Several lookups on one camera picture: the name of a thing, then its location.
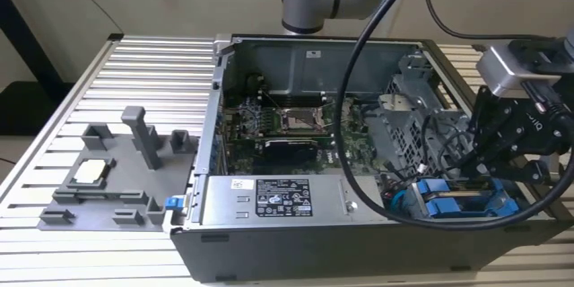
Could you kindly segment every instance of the warning label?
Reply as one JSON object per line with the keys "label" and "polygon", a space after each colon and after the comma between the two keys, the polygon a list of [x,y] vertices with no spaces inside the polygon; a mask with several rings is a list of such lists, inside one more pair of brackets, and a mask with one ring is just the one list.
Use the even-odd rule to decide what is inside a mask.
{"label": "warning label", "polygon": [[308,179],[258,179],[258,216],[312,216]]}

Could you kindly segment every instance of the small white label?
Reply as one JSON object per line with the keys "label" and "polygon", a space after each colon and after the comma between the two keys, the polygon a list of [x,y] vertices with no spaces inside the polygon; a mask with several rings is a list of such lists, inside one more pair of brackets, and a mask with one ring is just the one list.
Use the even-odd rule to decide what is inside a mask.
{"label": "small white label", "polygon": [[252,190],[254,185],[255,185],[255,181],[252,179],[234,178],[231,180],[232,190]]}
{"label": "small white label", "polygon": [[307,51],[307,58],[320,58],[322,52],[320,50],[308,50]]}

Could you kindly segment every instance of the slotted aluminum surface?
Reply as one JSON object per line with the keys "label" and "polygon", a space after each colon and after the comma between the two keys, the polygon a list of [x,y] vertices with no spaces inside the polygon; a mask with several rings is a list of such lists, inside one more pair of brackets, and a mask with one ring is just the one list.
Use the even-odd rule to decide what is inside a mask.
{"label": "slotted aluminum surface", "polygon": [[[466,82],[478,88],[479,53],[442,46]],[[0,283],[5,286],[202,286],[187,272],[164,233],[41,232],[39,214],[83,149],[90,122],[115,133],[126,105],[144,106],[158,132],[199,135],[212,72],[212,40],[127,36],[104,46],[69,99],[55,113],[0,185]],[[565,194],[574,210],[574,189]],[[487,286],[574,285],[574,231],[545,245],[521,247],[478,273],[260,282],[243,286]]]}

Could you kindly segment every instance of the white component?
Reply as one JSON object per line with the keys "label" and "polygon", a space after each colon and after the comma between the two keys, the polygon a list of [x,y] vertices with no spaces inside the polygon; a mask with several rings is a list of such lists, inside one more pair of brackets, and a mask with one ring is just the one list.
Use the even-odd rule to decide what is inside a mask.
{"label": "white component", "polygon": [[83,161],[73,179],[77,183],[91,184],[98,181],[106,169],[106,161],[103,159],[88,159]]}
{"label": "white component", "polygon": [[427,171],[427,169],[429,169],[429,166],[427,166],[427,165],[425,165],[425,164],[419,164],[419,167],[417,167],[417,172],[418,172],[419,174],[425,174],[425,172]]}

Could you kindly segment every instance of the sticker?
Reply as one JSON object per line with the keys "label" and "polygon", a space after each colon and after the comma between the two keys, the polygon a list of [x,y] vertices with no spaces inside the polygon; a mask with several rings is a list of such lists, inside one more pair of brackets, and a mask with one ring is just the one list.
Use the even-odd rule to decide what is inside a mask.
{"label": "sticker", "polygon": [[320,50],[308,50],[307,51],[307,58],[320,58],[322,52]]}
{"label": "sticker", "polygon": [[312,216],[308,179],[258,179],[258,216]]}
{"label": "sticker", "polygon": [[231,189],[232,190],[252,190],[254,185],[255,185],[255,181],[252,179],[234,178],[231,180]]}

